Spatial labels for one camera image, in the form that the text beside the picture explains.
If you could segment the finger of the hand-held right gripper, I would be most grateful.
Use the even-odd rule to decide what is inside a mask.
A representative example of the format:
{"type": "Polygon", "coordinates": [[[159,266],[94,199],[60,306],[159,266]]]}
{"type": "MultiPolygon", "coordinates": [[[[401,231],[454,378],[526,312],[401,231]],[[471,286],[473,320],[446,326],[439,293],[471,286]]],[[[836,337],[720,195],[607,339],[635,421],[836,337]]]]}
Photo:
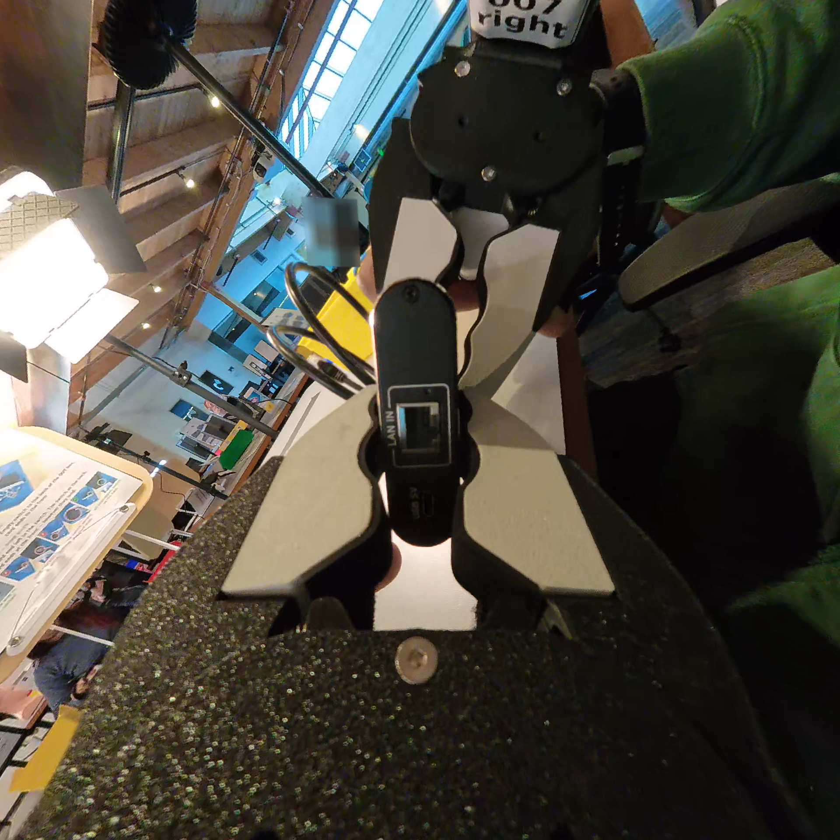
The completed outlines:
{"type": "Polygon", "coordinates": [[[461,237],[432,199],[404,197],[385,266],[384,290],[405,280],[448,284],[461,267],[461,237]]]}
{"type": "Polygon", "coordinates": [[[465,340],[461,389],[498,389],[530,345],[561,232],[524,224],[491,238],[477,280],[485,292],[465,340]]]}

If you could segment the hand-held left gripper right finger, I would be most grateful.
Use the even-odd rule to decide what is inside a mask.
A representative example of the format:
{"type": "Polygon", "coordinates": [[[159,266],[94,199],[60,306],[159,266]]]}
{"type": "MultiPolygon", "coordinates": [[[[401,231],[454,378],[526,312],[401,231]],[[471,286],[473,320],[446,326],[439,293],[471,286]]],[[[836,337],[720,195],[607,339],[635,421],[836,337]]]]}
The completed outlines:
{"type": "Polygon", "coordinates": [[[464,396],[468,468],[451,537],[457,582],[476,599],[614,593],[559,455],[476,388],[464,396]]]}

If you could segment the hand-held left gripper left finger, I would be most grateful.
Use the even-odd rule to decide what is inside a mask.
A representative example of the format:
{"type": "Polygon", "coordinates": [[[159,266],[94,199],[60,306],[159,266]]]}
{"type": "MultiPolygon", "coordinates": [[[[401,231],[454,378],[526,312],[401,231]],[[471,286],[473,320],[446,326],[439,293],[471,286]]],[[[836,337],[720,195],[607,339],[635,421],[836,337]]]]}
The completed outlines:
{"type": "Polygon", "coordinates": [[[311,595],[316,576],[350,561],[359,587],[375,592],[389,571],[382,494],[366,461],[377,429],[376,385],[317,423],[280,459],[277,473],[222,583],[227,599],[311,595]]]}

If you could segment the yellow plastic bin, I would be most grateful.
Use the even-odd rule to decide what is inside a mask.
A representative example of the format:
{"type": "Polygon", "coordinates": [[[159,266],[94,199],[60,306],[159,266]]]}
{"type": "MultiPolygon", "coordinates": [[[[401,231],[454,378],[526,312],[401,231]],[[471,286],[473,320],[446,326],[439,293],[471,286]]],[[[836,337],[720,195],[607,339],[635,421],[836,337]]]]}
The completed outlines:
{"type": "Polygon", "coordinates": [[[373,354],[370,315],[374,303],[361,288],[358,268],[353,267],[335,276],[341,279],[341,286],[364,310],[359,313],[334,289],[314,275],[298,273],[296,280],[305,302],[318,316],[322,325],[348,351],[363,361],[369,361],[373,354]]]}

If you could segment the black ethernet adapter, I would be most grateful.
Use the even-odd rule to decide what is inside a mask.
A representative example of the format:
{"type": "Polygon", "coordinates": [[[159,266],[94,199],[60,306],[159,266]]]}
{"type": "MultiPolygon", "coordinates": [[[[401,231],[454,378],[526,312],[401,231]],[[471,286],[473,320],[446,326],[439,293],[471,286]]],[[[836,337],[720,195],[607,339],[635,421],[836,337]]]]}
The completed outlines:
{"type": "Polygon", "coordinates": [[[460,482],[454,304],[431,280],[401,280],[379,297],[372,328],[392,530],[433,547],[451,536],[460,482]]]}

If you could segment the person's right forearm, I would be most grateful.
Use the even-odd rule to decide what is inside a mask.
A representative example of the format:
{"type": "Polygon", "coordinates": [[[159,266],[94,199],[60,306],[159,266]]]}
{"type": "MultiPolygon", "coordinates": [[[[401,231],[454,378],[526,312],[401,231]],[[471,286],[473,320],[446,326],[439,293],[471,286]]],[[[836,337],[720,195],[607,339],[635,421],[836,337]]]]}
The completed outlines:
{"type": "Polygon", "coordinates": [[[726,2],[685,44],[619,70],[644,117],[642,202],[696,214],[838,183],[837,1],[726,2]]]}

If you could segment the small green bin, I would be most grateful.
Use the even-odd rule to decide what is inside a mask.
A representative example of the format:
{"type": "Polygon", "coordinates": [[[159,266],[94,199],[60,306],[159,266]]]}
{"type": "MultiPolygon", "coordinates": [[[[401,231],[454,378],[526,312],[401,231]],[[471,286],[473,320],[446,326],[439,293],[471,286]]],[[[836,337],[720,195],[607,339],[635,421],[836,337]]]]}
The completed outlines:
{"type": "Polygon", "coordinates": [[[255,434],[251,427],[236,426],[232,430],[217,453],[220,473],[226,473],[231,470],[235,471],[239,460],[253,443],[254,437],[255,434]]]}

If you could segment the grey office chair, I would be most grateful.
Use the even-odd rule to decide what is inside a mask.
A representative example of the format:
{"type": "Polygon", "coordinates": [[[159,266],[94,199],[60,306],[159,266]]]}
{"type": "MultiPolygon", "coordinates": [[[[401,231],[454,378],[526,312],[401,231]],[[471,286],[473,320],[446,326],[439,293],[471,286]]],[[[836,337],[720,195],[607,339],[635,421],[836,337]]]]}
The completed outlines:
{"type": "Polygon", "coordinates": [[[774,188],[735,206],[691,216],[623,271],[618,296],[629,311],[648,308],[772,249],[806,221],[837,208],[838,200],[838,180],[827,177],[774,188]]]}

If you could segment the instruction sheet stand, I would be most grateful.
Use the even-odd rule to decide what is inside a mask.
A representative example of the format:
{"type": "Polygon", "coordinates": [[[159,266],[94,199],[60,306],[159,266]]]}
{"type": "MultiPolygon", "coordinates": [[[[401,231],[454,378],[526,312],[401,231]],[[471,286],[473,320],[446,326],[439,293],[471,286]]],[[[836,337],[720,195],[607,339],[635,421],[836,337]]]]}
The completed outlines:
{"type": "Polygon", "coordinates": [[[1,429],[1,680],[21,668],[152,495],[141,467],[43,427],[1,429]]]}

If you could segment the black round disc on pole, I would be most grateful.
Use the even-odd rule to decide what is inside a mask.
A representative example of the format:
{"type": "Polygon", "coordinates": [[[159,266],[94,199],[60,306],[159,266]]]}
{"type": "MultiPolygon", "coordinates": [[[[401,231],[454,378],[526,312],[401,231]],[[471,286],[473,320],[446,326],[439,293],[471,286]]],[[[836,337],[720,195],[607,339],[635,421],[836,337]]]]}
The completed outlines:
{"type": "Polygon", "coordinates": [[[137,90],[162,85],[178,66],[186,68],[199,85],[270,152],[313,195],[333,198],[275,134],[218,81],[187,48],[197,23],[195,1],[110,1],[100,28],[100,51],[115,76],[137,90]]]}

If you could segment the studio light panel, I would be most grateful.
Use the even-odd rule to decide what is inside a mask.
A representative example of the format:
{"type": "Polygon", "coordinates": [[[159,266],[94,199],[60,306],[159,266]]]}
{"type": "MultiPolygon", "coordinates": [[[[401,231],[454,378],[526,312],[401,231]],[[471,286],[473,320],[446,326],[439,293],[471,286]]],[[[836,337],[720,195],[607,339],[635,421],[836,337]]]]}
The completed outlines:
{"type": "Polygon", "coordinates": [[[17,166],[1,174],[2,372],[28,381],[40,347],[71,364],[139,305],[109,287],[145,272],[117,204],[103,185],[53,191],[17,166]]]}

